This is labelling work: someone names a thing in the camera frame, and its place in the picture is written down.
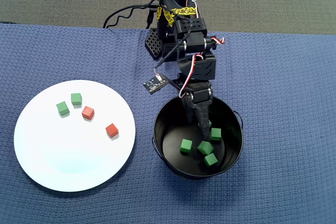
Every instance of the red and white wire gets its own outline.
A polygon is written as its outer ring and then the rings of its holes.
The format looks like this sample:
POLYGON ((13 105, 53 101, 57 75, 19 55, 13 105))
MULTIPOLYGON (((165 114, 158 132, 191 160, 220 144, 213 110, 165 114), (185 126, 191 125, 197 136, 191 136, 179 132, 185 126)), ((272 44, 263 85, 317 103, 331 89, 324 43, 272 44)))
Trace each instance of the red and white wire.
POLYGON ((196 56, 201 57, 202 60, 203 60, 203 56, 202 56, 202 55, 200 55, 200 54, 195 54, 195 55, 193 55, 193 59, 192 59, 192 62, 191 62, 191 67, 190 67, 190 72, 189 72, 189 74, 188 74, 188 76, 187 76, 187 79, 185 80, 185 83, 183 84, 183 86, 182 86, 182 88, 181 88, 181 90, 180 90, 180 92, 179 92, 179 95, 178 95, 179 98, 184 97, 184 94, 182 94, 182 92, 183 92, 183 90, 185 89, 185 87, 187 87, 188 82, 189 82, 191 76, 193 75, 193 72, 194 72, 194 69, 195 69, 195 60, 196 60, 196 56))
POLYGON ((197 11, 197 3, 196 3, 197 0, 193 0, 193 2, 195 3, 195 9, 196 9, 196 18, 198 18, 198 11, 197 11))
POLYGON ((221 40, 217 39, 215 36, 212 36, 211 38, 212 38, 214 41, 216 41, 217 44, 222 45, 222 44, 225 43, 225 38, 224 38, 224 37, 223 37, 221 40))

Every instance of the black and yellow tape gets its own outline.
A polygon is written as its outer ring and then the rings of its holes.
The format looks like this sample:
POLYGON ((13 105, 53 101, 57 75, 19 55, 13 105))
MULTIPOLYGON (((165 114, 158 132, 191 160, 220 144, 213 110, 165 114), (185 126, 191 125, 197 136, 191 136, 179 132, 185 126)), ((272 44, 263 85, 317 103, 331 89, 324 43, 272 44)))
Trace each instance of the black and yellow tape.
MULTIPOLYGON (((161 13, 162 13, 162 7, 158 7, 157 8, 157 17, 158 17, 158 21, 160 19, 161 13)), ((195 7, 183 7, 181 9, 172 9, 172 11, 178 15, 196 15, 196 8, 195 7)), ((166 20, 168 21, 169 25, 172 27, 173 23, 174 23, 174 14, 172 14, 171 12, 167 11, 167 10, 163 10, 163 14, 164 17, 166 18, 166 20)))

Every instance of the blue tablecloth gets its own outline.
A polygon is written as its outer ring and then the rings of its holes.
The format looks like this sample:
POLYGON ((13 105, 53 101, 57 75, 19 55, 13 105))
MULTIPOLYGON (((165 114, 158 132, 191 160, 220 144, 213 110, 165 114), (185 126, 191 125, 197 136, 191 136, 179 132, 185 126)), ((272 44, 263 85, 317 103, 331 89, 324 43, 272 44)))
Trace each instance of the blue tablecloth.
MULTIPOLYGON (((159 109, 177 93, 142 86, 155 62, 147 30, 0 25, 0 223, 336 223, 336 36, 213 33, 214 93, 244 118, 244 148, 224 174, 190 181, 151 145, 159 109), (91 190, 32 181, 14 152, 22 109, 66 80, 101 82, 133 111, 125 166, 91 190)), ((160 69, 173 78, 176 63, 160 69)))

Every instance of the white plate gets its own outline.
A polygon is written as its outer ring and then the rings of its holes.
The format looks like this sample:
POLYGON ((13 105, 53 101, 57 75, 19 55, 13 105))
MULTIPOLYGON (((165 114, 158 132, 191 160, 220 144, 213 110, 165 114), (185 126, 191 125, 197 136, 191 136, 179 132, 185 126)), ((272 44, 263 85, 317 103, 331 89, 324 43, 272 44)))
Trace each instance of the white plate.
POLYGON ((14 132, 16 157, 30 178, 57 191, 82 191, 98 186, 125 164, 135 139, 132 111, 111 88, 86 80, 56 84, 35 96, 23 109, 14 132), (82 106, 71 104, 71 93, 81 93, 82 106), (70 113, 60 116, 57 103, 70 113), (92 120, 81 115, 95 110, 92 120), (114 123, 119 135, 105 128, 114 123))

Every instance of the wire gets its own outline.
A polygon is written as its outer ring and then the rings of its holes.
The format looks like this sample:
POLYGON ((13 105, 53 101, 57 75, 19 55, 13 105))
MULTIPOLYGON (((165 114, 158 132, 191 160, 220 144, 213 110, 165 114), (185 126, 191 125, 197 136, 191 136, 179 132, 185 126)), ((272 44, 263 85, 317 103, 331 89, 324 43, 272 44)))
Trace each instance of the wire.
POLYGON ((181 17, 181 19, 187 19, 187 20, 189 20, 189 22, 190 22, 190 27, 189 27, 189 29, 188 29, 188 32, 185 34, 185 36, 184 36, 184 38, 179 42, 179 43, 177 43, 174 47, 173 47, 173 49, 172 50, 170 50, 169 51, 169 53, 165 56, 165 57, 163 57, 162 58, 162 60, 155 66, 155 68, 154 68, 154 72, 155 72, 155 74, 157 74, 156 73, 156 69, 159 67, 159 66, 161 66, 164 62, 165 62, 165 60, 166 59, 168 59, 168 57, 189 37, 189 35, 190 35, 190 33, 191 33, 191 30, 192 30, 192 28, 193 28, 193 23, 192 23, 192 21, 189 19, 189 18, 185 18, 185 17, 181 17))
POLYGON ((151 0, 148 4, 146 5, 130 5, 130 6, 127 6, 127 7, 124 7, 124 8, 121 8, 119 10, 117 10, 116 12, 112 13, 110 16, 107 17, 107 19, 105 20, 104 22, 104 25, 103 25, 103 28, 109 28, 109 27, 113 27, 113 26, 116 26, 119 22, 119 18, 130 18, 133 14, 133 11, 135 9, 147 9, 150 7, 150 5, 154 2, 154 1, 159 1, 159 3, 161 3, 161 0, 151 0), (116 23, 114 23, 113 25, 109 25, 109 26, 106 26, 107 22, 110 20, 110 18, 112 18, 115 14, 119 13, 119 12, 122 12, 123 10, 127 10, 127 9, 131 9, 131 13, 129 16, 125 17, 125 16, 122 16, 122 15, 119 15, 117 17, 117 21, 116 23))
POLYGON ((203 56, 202 56, 202 55, 200 55, 200 54, 195 54, 195 55, 193 55, 193 59, 192 59, 191 66, 190 66, 190 71, 189 71, 189 74, 188 74, 188 76, 187 76, 187 79, 185 80, 185 82, 184 82, 182 88, 180 89, 180 92, 179 92, 179 95, 178 95, 179 98, 184 97, 184 94, 182 95, 182 91, 183 91, 183 90, 185 89, 185 87, 188 85, 188 82, 189 82, 191 76, 193 75, 193 72, 194 72, 194 69, 195 69, 195 65, 196 65, 196 64, 195 64, 196 56, 201 57, 202 60, 203 60, 203 56))
POLYGON ((2 23, 2 24, 18 24, 18 23, 11 22, 11 21, 0 21, 0 23, 2 23))
POLYGON ((225 43, 225 38, 223 37, 221 40, 217 39, 217 37, 212 36, 211 39, 213 39, 214 41, 216 41, 217 44, 224 44, 225 43))
POLYGON ((195 8, 196 8, 196 18, 198 18, 198 9, 197 9, 197 3, 196 3, 197 0, 192 0, 192 2, 195 3, 195 8))

